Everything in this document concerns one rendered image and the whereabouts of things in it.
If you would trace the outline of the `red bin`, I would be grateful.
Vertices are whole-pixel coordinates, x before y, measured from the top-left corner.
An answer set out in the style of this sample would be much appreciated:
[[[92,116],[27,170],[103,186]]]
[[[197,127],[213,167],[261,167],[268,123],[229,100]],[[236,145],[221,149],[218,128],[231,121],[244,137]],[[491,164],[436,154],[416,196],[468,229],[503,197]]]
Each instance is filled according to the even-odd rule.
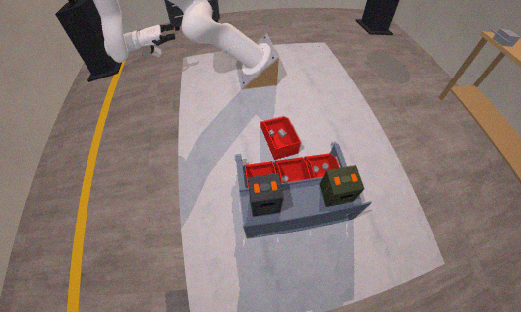
[[[260,123],[260,127],[274,160],[299,153],[301,141],[289,118],[284,116],[263,121]],[[287,133],[285,137],[278,134],[280,129]],[[274,131],[274,136],[270,136],[270,130]]]
[[[311,178],[322,177],[322,176],[324,176],[326,170],[331,169],[331,168],[339,168],[337,158],[335,158],[331,153],[315,155],[315,156],[307,156],[304,158],[304,160],[308,164]],[[322,168],[323,163],[327,163],[329,165],[328,169],[325,170]],[[314,166],[317,166],[319,168],[318,172],[315,174],[314,174],[314,170],[313,170]],[[316,177],[315,177],[315,175],[316,175]]]
[[[311,178],[308,164],[303,157],[275,161],[275,170],[276,173],[279,173],[281,183],[284,183],[282,182],[282,176],[284,175],[289,178],[287,182]]]
[[[248,177],[259,176],[259,175],[267,175],[276,173],[273,162],[263,162],[256,164],[245,164],[246,177],[248,183]]]

